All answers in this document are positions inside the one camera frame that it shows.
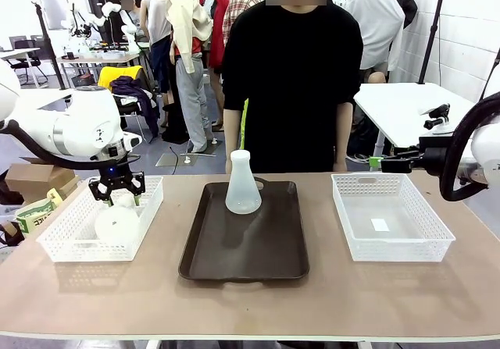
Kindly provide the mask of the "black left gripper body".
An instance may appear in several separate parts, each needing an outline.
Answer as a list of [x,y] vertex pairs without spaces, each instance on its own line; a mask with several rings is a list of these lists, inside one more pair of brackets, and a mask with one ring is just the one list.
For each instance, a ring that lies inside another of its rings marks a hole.
[[100,180],[104,182],[115,181],[131,182],[132,172],[130,171],[128,157],[116,160],[112,165],[99,170]]

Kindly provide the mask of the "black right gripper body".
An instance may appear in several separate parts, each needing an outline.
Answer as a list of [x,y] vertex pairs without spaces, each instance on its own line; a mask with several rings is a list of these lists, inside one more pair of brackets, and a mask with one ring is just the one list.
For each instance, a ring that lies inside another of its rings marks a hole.
[[451,164],[447,162],[450,147],[430,146],[420,149],[420,165],[431,176],[442,176],[444,173],[453,171]]

